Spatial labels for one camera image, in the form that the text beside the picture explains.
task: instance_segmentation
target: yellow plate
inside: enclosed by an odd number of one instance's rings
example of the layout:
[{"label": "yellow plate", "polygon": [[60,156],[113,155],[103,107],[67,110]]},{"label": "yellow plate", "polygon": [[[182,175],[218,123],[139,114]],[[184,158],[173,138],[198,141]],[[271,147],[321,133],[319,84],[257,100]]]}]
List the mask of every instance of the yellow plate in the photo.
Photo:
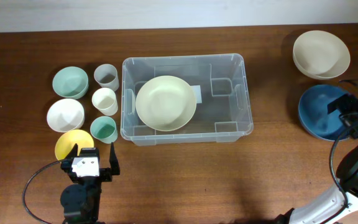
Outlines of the yellow plate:
[{"label": "yellow plate", "polygon": [[55,146],[56,159],[64,159],[67,154],[73,149],[74,145],[78,145],[78,153],[84,147],[94,147],[92,136],[83,130],[71,130],[60,136]]}]

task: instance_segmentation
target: wall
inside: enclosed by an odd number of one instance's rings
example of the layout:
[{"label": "wall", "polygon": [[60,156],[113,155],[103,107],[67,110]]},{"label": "wall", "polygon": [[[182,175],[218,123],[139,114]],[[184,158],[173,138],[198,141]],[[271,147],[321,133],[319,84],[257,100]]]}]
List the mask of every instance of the wall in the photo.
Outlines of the wall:
[{"label": "wall", "polygon": [[358,0],[0,0],[0,32],[358,22]]}]

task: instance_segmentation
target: blue bowl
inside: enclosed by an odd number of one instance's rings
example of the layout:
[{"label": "blue bowl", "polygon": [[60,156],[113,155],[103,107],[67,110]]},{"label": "blue bowl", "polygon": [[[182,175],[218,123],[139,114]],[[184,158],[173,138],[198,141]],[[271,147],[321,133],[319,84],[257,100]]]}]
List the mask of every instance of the blue bowl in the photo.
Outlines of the blue bowl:
[{"label": "blue bowl", "polygon": [[302,126],[316,138],[328,141],[338,138],[346,127],[339,119],[341,113],[336,110],[328,114],[327,105],[344,94],[348,92],[332,85],[316,85],[306,90],[298,105]]}]

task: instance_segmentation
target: teal cup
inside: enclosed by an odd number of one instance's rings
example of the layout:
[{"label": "teal cup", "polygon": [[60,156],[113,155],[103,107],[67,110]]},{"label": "teal cup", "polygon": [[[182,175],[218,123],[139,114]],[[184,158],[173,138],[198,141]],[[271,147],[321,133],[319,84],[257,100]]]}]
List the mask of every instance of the teal cup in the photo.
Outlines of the teal cup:
[{"label": "teal cup", "polygon": [[98,117],[91,124],[91,134],[101,142],[111,144],[118,138],[116,122],[108,116]]},{"label": "teal cup", "polygon": [[77,100],[88,91],[88,75],[78,67],[66,67],[56,73],[52,86],[59,96]]}]

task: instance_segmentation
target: clear plastic bin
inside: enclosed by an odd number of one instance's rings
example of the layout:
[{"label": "clear plastic bin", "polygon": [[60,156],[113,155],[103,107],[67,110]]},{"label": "clear plastic bin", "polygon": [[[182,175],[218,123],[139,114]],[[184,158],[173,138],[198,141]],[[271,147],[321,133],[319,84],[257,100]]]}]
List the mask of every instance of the clear plastic bin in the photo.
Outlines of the clear plastic bin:
[{"label": "clear plastic bin", "polygon": [[[202,103],[184,127],[156,131],[138,117],[135,99],[162,75],[200,86]],[[234,142],[254,128],[244,59],[239,54],[127,58],[122,64],[121,136],[138,146],[184,142]]]}]

